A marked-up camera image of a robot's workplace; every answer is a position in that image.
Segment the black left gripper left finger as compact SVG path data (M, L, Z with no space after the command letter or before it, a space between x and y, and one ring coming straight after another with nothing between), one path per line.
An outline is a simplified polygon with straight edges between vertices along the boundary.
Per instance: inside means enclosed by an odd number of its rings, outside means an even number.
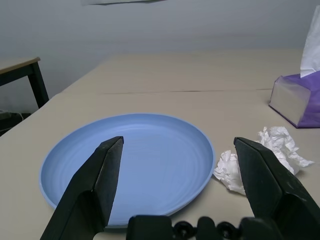
M102 142L71 178L41 239L92 240L108 226L124 138Z

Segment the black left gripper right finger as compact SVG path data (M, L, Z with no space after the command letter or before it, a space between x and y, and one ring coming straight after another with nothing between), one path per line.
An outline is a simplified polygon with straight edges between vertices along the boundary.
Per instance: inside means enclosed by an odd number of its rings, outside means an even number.
M254 216L272 219L285 240L318 240L320 208L302 183L262 144L244 137L233 144Z

